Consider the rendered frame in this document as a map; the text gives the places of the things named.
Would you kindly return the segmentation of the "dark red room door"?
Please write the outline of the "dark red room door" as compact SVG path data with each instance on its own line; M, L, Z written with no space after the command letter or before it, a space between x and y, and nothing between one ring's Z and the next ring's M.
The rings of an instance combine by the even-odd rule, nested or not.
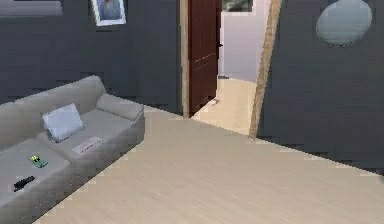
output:
M216 97L221 0L188 0L189 116Z

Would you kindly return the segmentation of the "light grey sofa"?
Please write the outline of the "light grey sofa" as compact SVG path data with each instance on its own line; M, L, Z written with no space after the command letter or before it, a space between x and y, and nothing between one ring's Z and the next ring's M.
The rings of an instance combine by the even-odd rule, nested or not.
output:
M84 129L61 142L48 139L42 116L74 103ZM144 139L144 107L106 92L101 79L74 83L0 104L0 224L32 224ZM73 148L103 140L81 154ZM29 158L48 162L37 168ZM35 179L15 192L14 184Z

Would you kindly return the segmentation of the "white remote control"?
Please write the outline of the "white remote control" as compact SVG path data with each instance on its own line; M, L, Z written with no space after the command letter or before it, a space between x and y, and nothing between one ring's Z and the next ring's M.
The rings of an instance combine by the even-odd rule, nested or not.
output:
M81 153L83 153L89 149L95 148L96 146L98 146L102 142L103 142L103 140L101 138L92 137L92 138L89 138L88 140L82 142L78 146L74 147L73 151L78 153L78 154L81 154Z

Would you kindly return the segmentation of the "dark green framed picture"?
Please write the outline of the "dark green framed picture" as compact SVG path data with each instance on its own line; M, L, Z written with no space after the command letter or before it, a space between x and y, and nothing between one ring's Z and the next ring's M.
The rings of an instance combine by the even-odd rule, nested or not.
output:
M224 12L251 12L253 0L222 0Z

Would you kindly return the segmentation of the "pale blue square pillow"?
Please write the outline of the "pale blue square pillow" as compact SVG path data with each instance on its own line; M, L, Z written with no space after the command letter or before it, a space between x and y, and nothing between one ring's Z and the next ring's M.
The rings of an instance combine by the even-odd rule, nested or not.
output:
M74 103L44 114L42 120L48 139L56 143L78 133L85 127Z

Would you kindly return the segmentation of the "green small flat object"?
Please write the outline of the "green small flat object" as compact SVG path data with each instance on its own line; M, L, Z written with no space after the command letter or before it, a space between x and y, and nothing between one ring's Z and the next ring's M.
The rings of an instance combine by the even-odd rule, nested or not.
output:
M45 160L42 160L39 156L33 155L29 158L29 161L32 162L37 168L43 168L45 167L48 162Z

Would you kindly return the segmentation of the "black remote control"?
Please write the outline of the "black remote control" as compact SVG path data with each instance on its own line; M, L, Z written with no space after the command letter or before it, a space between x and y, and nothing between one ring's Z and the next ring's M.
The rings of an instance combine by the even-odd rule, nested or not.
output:
M34 176L29 176L27 178L24 178L22 180L19 180L14 184L14 191L17 192L21 189L23 189L28 183L32 182L35 179Z

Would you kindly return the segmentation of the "white framed wall picture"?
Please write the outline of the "white framed wall picture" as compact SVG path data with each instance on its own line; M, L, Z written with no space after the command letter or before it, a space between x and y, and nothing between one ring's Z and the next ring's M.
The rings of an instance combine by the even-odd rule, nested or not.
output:
M97 26L122 25L126 23L123 0L91 0Z

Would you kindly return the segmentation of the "oval wall mirror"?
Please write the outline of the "oval wall mirror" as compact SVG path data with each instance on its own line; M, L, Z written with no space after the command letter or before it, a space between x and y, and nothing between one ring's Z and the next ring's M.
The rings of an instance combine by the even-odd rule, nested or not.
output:
M316 34L330 46L346 46L361 39L372 20L372 9L364 0L336 0L318 17Z

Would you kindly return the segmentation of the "grey framed wall picture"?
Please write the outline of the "grey framed wall picture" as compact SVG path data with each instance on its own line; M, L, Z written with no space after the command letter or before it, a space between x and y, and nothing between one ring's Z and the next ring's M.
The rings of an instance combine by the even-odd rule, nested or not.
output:
M61 16L60 0L0 0L0 17Z

